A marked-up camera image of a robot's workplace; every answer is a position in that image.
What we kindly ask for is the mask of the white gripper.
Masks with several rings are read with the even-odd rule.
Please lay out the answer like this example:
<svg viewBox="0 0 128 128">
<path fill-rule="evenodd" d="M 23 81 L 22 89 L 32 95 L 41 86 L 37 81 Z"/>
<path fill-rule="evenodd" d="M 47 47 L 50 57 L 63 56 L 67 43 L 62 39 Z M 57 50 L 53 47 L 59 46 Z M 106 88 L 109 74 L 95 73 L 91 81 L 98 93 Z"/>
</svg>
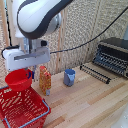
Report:
<svg viewBox="0 0 128 128">
<path fill-rule="evenodd" d="M 47 63 L 50 61 L 50 50 L 48 42 L 38 39 L 33 42 L 31 52 L 25 53 L 19 46 L 9 46 L 2 50 L 2 57 L 5 59 L 5 67 L 8 71 L 14 71 L 30 66 Z M 29 69 L 29 78 L 34 78 L 35 71 Z"/>
</svg>

